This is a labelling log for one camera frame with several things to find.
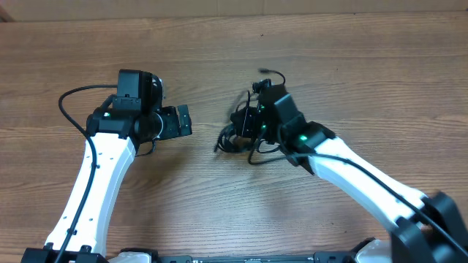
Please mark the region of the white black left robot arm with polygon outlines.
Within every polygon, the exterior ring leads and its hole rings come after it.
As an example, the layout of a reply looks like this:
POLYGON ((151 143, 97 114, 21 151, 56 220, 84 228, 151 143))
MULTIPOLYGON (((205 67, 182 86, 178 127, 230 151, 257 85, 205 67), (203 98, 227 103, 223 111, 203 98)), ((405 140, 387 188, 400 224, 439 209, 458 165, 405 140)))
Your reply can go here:
POLYGON ((43 248, 27 248, 22 262, 105 262, 113 208, 139 147, 192 134, 185 104, 162 106, 156 75, 122 69, 114 88, 79 128, 85 152, 61 218, 43 248))

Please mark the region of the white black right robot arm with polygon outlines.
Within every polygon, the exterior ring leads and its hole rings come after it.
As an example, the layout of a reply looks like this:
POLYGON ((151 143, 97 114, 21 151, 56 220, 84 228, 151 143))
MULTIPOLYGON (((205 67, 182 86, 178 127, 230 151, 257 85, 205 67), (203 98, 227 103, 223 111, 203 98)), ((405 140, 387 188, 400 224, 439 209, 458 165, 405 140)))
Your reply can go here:
POLYGON ((368 241, 353 262, 467 261, 467 227, 447 194, 429 197, 368 163, 333 131, 306 121, 284 85, 255 83, 252 91, 256 106, 230 116, 235 134, 255 146, 278 144, 292 165, 340 188, 388 232, 389 241, 368 241))

